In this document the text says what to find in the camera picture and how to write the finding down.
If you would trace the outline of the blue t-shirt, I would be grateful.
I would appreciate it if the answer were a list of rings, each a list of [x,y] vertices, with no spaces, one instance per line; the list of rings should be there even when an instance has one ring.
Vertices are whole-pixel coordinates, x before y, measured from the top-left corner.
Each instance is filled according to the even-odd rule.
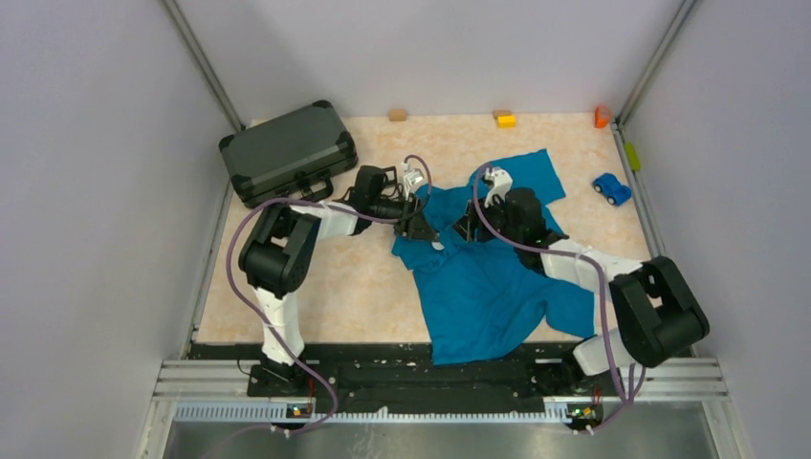
[[[473,183],[417,191],[428,198],[425,216],[440,232],[441,250],[403,237],[392,247],[413,275],[434,364],[502,358],[541,322],[581,339],[592,337],[592,292],[526,269],[513,247],[500,240],[467,243],[452,229],[467,208]]]

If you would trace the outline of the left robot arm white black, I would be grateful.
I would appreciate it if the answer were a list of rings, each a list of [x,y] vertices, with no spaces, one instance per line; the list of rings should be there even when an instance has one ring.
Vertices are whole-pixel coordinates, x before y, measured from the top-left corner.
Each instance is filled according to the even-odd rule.
[[[424,214],[432,185],[426,164],[364,165],[338,200],[273,198],[258,208],[258,220],[237,266],[254,291],[253,309],[264,322],[260,365],[279,392],[295,395],[306,384],[307,371],[296,362],[304,349],[296,292],[317,242],[359,235],[371,224],[382,223],[397,236],[427,242],[439,251],[443,248],[439,233]]]

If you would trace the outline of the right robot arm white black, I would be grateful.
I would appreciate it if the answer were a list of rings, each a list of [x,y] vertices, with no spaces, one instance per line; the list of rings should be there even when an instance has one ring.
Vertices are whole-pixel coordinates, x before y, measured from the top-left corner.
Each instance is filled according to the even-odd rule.
[[[529,188],[469,200],[452,227],[467,242],[505,242],[529,271],[572,283],[596,294],[600,305],[613,305],[616,327],[576,345],[560,369],[563,386],[574,394],[587,393],[600,374],[620,366],[656,367],[711,331],[672,259],[640,261],[578,243],[547,224]]]

